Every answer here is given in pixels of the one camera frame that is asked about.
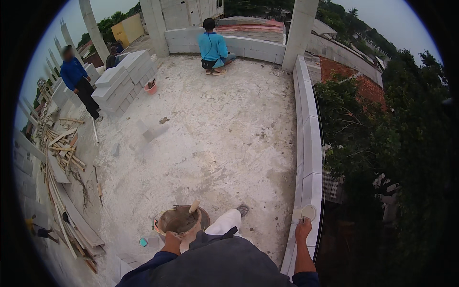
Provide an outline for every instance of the plastic container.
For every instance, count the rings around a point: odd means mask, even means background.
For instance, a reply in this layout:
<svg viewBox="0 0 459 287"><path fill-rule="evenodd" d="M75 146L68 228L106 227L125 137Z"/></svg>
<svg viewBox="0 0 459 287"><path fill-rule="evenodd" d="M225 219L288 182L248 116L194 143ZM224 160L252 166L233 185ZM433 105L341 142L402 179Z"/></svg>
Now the plastic container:
<svg viewBox="0 0 459 287"><path fill-rule="evenodd" d="M148 88L148 83L146 83L144 90L149 94L149 95L154 95L156 91L158 91L157 83L155 82L155 85L149 89Z"/></svg>

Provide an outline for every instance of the sky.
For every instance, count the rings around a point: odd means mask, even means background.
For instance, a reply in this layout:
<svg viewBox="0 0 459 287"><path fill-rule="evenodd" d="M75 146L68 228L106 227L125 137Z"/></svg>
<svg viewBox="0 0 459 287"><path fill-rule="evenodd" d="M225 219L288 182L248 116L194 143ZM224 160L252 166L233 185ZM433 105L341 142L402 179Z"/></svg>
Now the sky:
<svg viewBox="0 0 459 287"><path fill-rule="evenodd" d="M419 53L428 50L442 62L432 38L424 24L404 0L331 0L348 11L357 8L357 17L392 42L397 49L408 49L416 63L421 64Z"/></svg>
<svg viewBox="0 0 459 287"><path fill-rule="evenodd" d="M90 2L94 17L99 22L101 19L113 15L116 11L126 13L139 0L90 0ZM419 65L421 62L418 53L424 50L428 50L437 60L441 60L429 33L405 1L332 0L332 2L342 5L345 10L357 8L359 19L375 28L398 49L409 49ZM61 46L66 44L59 24L61 18L64 18L75 45L81 40L81 35L87 33L78 1L70 0L56 15L44 33L27 69L20 97L29 100L31 104L35 99L38 79L48 78L45 73L46 58L48 57L52 63L48 49L51 48L54 57L58 61L60 60L53 37L56 36L59 39ZM16 112L15 126L21 130L26 123L27 118L18 110Z"/></svg>

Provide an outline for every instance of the yellow wall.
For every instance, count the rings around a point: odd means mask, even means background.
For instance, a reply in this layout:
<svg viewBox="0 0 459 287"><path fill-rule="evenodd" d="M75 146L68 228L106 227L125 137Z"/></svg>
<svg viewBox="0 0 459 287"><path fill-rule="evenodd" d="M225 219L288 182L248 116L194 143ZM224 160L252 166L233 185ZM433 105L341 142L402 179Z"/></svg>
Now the yellow wall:
<svg viewBox="0 0 459 287"><path fill-rule="evenodd" d="M126 49L127 46L129 46L129 41L128 37L124 31L123 28L123 22L120 22L116 24L115 26L112 26L112 32L113 36L115 36L115 40L121 40L121 46L123 46L123 49Z"/></svg>
<svg viewBox="0 0 459 287"><path fill-rule="evenodd" d="M112 26L112 32L115 40L121 40L121 46L126 49L135 39L145 33L140 14L135 14Z"/></svg>
<svg viewBox="0 0 459 287"><path fill-rule="evenodd" d="M121 24L123 24L129 43L134 42L135 39L145 33L142 21L140 20L140 14L135 14L134 16L123 20Z"/></svg>

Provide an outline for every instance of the white pants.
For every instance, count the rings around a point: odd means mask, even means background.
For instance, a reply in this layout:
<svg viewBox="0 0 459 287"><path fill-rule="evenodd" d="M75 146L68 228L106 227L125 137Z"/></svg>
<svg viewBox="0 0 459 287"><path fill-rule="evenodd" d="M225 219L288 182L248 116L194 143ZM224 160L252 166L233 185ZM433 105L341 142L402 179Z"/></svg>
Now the white pants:
<svg viewBox="0 0 459 287"><path fill-rule="evenodd" d="M241 213L237 209L230 209L222 214L211 226L209 226L204 232L209 235L223 235L228 232L231 228L237 227L237 230L241 227ZM235 236L243 236L237 231Z"/></svg>

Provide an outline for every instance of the sandal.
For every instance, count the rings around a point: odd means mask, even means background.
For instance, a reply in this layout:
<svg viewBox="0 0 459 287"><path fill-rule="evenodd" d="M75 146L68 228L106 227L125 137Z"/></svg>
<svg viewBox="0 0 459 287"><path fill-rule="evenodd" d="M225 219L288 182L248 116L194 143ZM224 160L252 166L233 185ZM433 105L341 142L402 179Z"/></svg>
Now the sandal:
<svg viewBox="0 0 459 287"><path fill-rule="evenodd" d="M241 204L236 209L241 213L241 217L244 217L250 210L246 204Z"/></svg>
<svg viewBox="0 0 459 287"><path fill-rule="evenodd" d="M212 75L216 75L216 76L219 76L219 75L223 75L224 73L226 73L226 70L224 69L222 72L213 72Z"/></svg>

